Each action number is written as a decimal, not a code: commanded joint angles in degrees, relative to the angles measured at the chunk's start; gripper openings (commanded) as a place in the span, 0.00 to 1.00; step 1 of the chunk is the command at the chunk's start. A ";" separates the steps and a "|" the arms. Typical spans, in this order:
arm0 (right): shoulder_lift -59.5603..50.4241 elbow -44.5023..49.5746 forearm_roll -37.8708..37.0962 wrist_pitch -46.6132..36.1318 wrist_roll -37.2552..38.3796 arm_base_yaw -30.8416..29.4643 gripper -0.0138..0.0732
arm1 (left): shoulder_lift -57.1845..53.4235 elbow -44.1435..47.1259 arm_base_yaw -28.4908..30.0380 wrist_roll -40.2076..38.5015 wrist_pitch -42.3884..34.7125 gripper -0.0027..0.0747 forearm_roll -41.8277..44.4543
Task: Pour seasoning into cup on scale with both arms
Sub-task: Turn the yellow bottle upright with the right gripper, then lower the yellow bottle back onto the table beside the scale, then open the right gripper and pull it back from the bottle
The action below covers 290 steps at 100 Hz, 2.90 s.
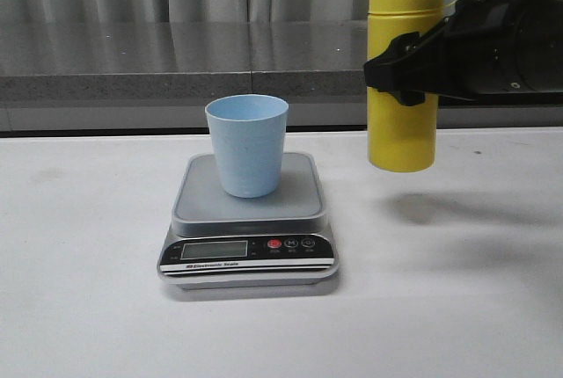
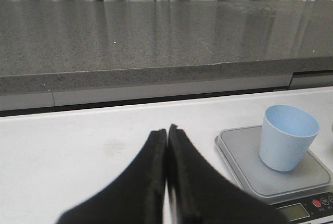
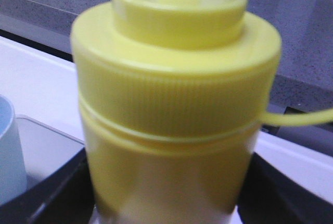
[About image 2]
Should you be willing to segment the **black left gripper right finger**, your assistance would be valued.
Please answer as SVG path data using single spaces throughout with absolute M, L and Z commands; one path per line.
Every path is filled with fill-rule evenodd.
M 169 128 L 167 180 L 177 223 L 287 223 L 218 173 L 182 129 Z

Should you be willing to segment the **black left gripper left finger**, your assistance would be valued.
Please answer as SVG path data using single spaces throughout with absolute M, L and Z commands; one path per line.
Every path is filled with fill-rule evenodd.
M 165 129 L 151 131 L 129 166 L 107 187 L 63 213 L 58 223 L 162 223 Z

